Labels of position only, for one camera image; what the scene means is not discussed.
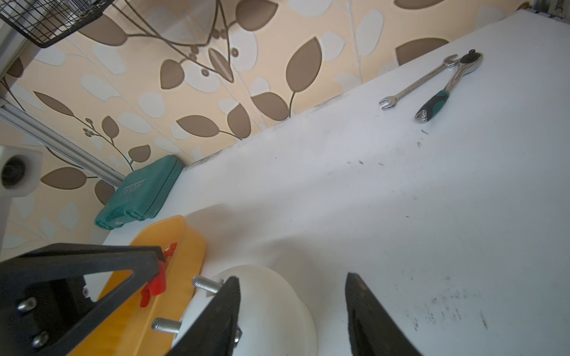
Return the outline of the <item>red screw sleeve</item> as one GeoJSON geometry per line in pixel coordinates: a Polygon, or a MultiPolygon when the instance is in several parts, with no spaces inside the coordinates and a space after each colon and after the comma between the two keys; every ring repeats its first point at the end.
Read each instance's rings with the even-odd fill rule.
{"type": "Polygon", "coordinates": [[[163,294],[166,288],[166,264],[160,261],[158,275],[145,284],[140,292],[140,307],[146,308],[151,298],[163,294]]]}

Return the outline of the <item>white dome with screws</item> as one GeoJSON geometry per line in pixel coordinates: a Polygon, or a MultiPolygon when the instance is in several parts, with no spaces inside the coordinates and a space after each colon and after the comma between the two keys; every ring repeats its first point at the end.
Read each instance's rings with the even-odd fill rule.
{"type": "MultiPolygon", "coordinates": [[[[242,265],[214,277],[223,283],[239,279],[241,337],[233,355],[317,355],[318,340],[313,318],[291,285],[277,272],[264,266],[242,265]]],[[[181,317],[182,326],[172,345],[178,342],[205,309],[213,294],[197,289],[181,317]]]]}

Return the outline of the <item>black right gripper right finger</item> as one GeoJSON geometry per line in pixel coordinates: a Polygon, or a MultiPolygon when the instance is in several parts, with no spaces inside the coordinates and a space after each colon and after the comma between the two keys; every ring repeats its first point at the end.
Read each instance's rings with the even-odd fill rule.
{"type": "Polygon", "coordinates": [[[420,354],[356,273],[347,275],[345,299],[353,355],[420,354]]]}

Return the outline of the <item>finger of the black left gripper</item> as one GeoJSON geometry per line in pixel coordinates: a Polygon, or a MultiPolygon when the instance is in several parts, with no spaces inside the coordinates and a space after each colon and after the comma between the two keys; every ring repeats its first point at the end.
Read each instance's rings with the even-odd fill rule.
{"type": "Polygon", "coordinates": [[[56,243],[1,262],[1,354],[67,355],[160,275],[159,246],[56,243]],[[93,302],[85,276],[128,276],[93,302]]]}

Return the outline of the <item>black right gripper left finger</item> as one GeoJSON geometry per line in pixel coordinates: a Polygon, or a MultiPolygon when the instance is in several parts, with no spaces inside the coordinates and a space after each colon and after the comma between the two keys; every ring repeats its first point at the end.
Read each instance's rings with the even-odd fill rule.
{"type": "Polygon", "coordinates": [[[168,354],[232,355],[240,333],[237,325],[240,302],[239,279],[231,276],[168,354]]]}

